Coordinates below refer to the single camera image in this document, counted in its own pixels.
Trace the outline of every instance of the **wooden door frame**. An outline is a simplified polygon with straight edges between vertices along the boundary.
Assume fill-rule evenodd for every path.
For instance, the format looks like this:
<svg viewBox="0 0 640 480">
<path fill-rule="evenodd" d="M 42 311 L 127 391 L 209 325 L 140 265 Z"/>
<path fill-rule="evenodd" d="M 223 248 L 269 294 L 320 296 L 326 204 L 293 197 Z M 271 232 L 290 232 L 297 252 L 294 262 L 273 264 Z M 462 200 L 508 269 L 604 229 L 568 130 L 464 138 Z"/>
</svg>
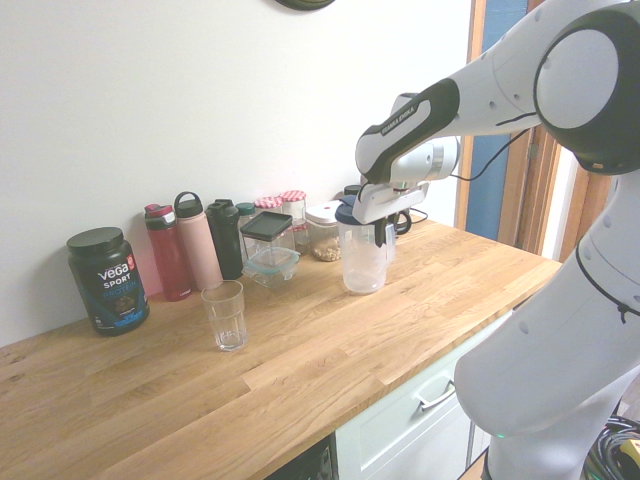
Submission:
<svg viewBox="0 0 640 480">
<path fill-rule="evenodd" d="M 482 55 L 482 41 L 484 40 L 484 20 L 487 13 L 487 0 L 472 0 L 471 22 L 469 26 L 469 48 L 467 63 L 471 63 Z M 462 137 L 462 152 L 458 164 L 458 175 L 464 178 L 471 177 L 471 162 L 473 160 L 474 137 Z M 455 226 L 460 230 L 467 228 L 467 211 L 469 209 L 470 182 L 458 180 L 458 192 L 456 195 L 456 220 Z"/>
<path fill-rule="evenodd" d="M 530 12 L 544 0 L 529 0 Z M 486 0 L 471 10 L 469 61 L 482 54 Z M 464 137 L 459 175 L 471 176 L 474 137 Z M 523 135 L 509 148 L 498 241 L 541 254 L 559 163 L 560 147 L 543 127 Z M 456 227 L 466 229 L 470 182 L 458 182 Z"/>
<path fill-rule="evenodd" d="M 569 257 L 578 241 L 602 213 L 610 191 L 611 177 L 590 173 L 578 167 L 560 251 L 561 262 Z"/>
</svg>

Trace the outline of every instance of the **protein powder container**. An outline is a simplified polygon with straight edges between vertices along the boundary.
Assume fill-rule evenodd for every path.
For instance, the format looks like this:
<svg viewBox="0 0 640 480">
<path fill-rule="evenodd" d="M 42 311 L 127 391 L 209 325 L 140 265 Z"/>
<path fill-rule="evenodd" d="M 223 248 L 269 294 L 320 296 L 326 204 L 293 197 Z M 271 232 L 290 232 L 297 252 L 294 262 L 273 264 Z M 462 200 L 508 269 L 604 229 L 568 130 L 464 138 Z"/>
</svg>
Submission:
<svg viewBox="0 0 640 480">
<path fill-rule="evenodd" d="M 149 316 L 131 245 L 122 230 L 88 230 L 67 241 L 69 266 L 93 328 L 116 336 L 139 327 Z"/>
</svg>

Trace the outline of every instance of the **white cabinet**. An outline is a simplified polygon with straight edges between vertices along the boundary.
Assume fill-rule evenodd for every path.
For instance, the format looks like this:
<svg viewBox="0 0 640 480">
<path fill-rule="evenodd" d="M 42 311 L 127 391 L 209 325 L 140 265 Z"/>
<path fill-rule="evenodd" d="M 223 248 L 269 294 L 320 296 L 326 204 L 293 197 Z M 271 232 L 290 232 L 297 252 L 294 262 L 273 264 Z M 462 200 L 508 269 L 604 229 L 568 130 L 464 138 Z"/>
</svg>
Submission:
<svg viewBox="0 0 640 480">
<path fill-rule="evenodd" d="M 469 418 L 457 401 L 370 480 L 456 480 L 465 470 Z"/>
<path fill-rule="evenodd" d="M 462 475 L 471 421 L 455 395 L 455 365 L 509 315 L 336 430 L 340 480 L 456 480 Z M 489 441 L 475 431 L 472 460 Z"/>
</svg>

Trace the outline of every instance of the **drawer handle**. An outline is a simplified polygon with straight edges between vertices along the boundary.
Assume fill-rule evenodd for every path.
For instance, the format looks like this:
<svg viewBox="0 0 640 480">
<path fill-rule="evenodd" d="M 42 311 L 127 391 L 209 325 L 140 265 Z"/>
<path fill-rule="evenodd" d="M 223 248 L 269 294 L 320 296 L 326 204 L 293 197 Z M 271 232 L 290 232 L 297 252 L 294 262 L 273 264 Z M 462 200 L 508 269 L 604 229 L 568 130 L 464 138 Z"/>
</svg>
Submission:
<svg viewBox="0 0 640 480">
<path fill-rule="evenodd" d="M 445 390 L 445 392 L 435 400 L 431 402 L 427 402 L 424 398 L 422 398 L 420 394 L 417 394 L 416 398 L 420 400 L 420 410 L 422 410 L 423 412 L 426 412 L 432 409 L 433 407 L 443 403 L 445 400 L 453 396 L 454 393 L 456 393 L 456 385 L 455 383 L 453 383 L 453 380 L 449 380 L 449 382 L 447 383 L 447 389 Z"/>
</svg>

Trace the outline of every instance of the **red water bottle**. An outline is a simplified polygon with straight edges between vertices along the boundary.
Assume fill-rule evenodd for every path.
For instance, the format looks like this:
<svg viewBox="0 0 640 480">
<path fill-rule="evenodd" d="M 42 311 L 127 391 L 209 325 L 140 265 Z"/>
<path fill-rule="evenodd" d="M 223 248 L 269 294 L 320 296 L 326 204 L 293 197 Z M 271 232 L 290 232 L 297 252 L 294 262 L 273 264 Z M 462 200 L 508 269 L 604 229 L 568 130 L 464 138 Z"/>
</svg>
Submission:
<svg viewBox="0 0 640 480">
<path fill-rule="evenodd" d="M 191 293 L 191 273 L 180 243 L 173 207 L 153 204 L 144 207 L 144 211 L 164 296 L 169 302 L 183 300 Z"/>
</svg>

